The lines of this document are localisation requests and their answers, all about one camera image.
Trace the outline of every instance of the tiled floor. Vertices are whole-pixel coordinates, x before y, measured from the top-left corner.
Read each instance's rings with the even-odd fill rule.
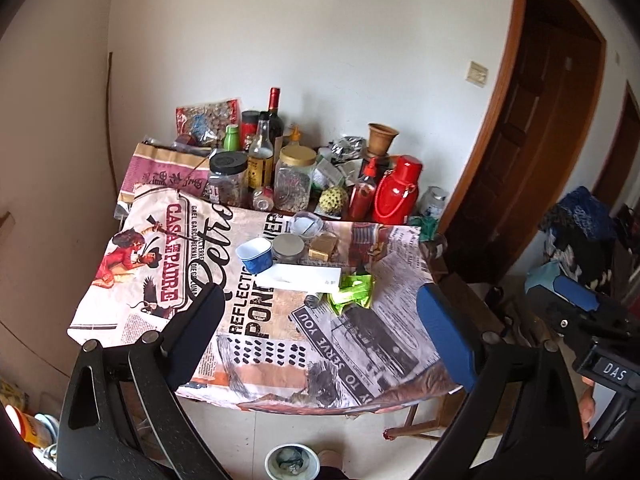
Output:
[[[361,480],[405,480],[432,449],[433,443],[411,437],[393,442],[382,437],[385,428],[401,426],[407,410],[355,419],[344,416],[273,415],[217,408],[182,400],[191,421],[217,459],[236,480],[265,480],[264,459],[278,444],[299,442],[316,452],[340,451],[344,471]],[[424,402],[415,421],[428,420],[432,402]],[[476,463],[492,457],[499,438],[485,441]]]

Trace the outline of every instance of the wall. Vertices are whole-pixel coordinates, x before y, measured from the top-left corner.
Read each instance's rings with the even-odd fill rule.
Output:
[[[110,0],[26,0],[0,40],[0,372],[62,400],[66,335],[116,225],[104,137]],[[55,370],[46,364],[46,359]]]
[[[560,197],[586,186],[592,189],[606,161],[609,148],[622,113],[627,80],[636,96],[640,96],[640,48],[631,31],[609,0],[578,0],[591,16],[607,41],[607,53],[600,89],[600,99],[580,157]],[[612,211],[622,203],[633,206],[640,196],[640,156],[636,160]],[[538,233],[522,256],[511,267],[510,274],[524,274],[542,263],[544,237]]]
[[[281,112],[306,141],[402,133],[394,153],[425,163],[422,184],[453,189],[478,134],[511,0],[113,0],[113,132],[122,177],[144,135],[175,137],[177,105],[240,96]],[[465,82],[470,60],[489,83]]]

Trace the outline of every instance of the blue plastic cup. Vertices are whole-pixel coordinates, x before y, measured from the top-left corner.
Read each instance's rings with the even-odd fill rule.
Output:
[[[245,242],[236,248],[236,255],[252,274],[260,274],[273,265],[271,242],[267,238],[258,237]]]

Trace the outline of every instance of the green fruit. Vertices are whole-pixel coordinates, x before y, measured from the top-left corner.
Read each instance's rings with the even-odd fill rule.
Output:
[[[338,214],[342,210],[342,206],[346,204],[347,199],[347,192],[343,188],[333,186],[322,192],[318,204],[325,213]]]

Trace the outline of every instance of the brown door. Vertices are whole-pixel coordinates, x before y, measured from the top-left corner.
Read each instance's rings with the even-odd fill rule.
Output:
[[[583,50],[594,56],[583,55]],[[562,148],[577,142],[584,125],[589,100],[585,107],[568,98],[582,99],[578,85],[584,84],[582,72],[591,72],[589,63],[594,82],[598,53],[596,42],[526,18],[498,124],[447,230],[447,263],[468,282],[499,278],[535,231],[549,206],[551,184],[556,186],[559,170],[568,164],[558,156],[567,158],[571,151],[563,153]],[[586,87],[591,94],[593,82]],[[567,107],[575,110],[567,112]],[[578,116],[582,123],[574,121]]]
[[[593,195],[611,209],[620,196],[622,187],[634,163],[640,141],[640,117],[634,105],[631,89],[626,88],[625,105],[622,109],[618,131],[611,145]]]

